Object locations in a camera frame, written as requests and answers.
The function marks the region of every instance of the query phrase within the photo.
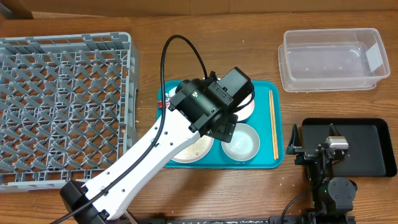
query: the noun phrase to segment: black tray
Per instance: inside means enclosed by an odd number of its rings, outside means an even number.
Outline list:
[[[333,123],[348,141],[345,159],[333,165],[340,177],[393,177],[397,164],[388,125],[379,118],[307,118],[302,123],[303,147],[317,148],[329,135]]]

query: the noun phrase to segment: teal tray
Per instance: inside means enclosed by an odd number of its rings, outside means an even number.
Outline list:
[[[166,93],[176,87],[182,80],[172,80],[165,84]],[[284,159],[284,140],[282,134],[282,119],[280,117],[279,92],[277,87],[268,81],[252,81],[256,96],[254,98],[253,114],[242,123],[252,126],[260,137],[260,150],[257,155],[245,162],[238,162],[229,158],[221,147],[221,141],[213,143],[209,153],[196,162],[179,163],[170,161],[165,167],[169,168],[212,168],[212,169],[273,169],[278,167]],[[278,141],[279,159],[274,160],[272,149],[271,117],[269,112],[269,90],[274,95],[275,123]],[[162,114],[161,109],[157,109],[156,118]]]

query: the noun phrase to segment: gray plastic crate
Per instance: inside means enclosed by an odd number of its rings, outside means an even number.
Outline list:
[[[136,141],[125,32],[0,38],[0,192],[88,180]]]

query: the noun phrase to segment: wooden chopstick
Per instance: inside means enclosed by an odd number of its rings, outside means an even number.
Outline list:
[[[271,114],[272,146],[274,148],[274,159],[276,160],[279,159],[279,153],[278,153],[278,141],[276,135],[274,96],[272,94],[272,90],[269,90],[269,111]]]

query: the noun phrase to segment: wooden table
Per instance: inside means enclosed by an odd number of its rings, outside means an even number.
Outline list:
[[[4,21],[1,37],[126,31],[141,54],[136,112],[142,136],[155,121],[159,64],[172,34],[190,39],[207,70],[219,75],[238,66],[253,80],[269,80],[280,93],[284,144],[294,123],[308,117],[383,118],[398,155],[398,12],[322,12],[197,17],[120,17]],[[391,76],[370,91],[286,93],[281,86],[277,48],[287,30],[374,27],[386,47]],[[172,42],[166,57],[167,80],[202,77],[189,46]],[[308,189],[303,167],[286,156],[273,170],[162,169],[138,194],[130,210],[138,218],[264,218],[279,215]],[[398,178],[352,178],[358,184],[354,211],[358,223],[397,223]],[[48,223],[67,211],[59,190],[0,195],[1,223]],[[310,197],[287,214],[312,206]]]

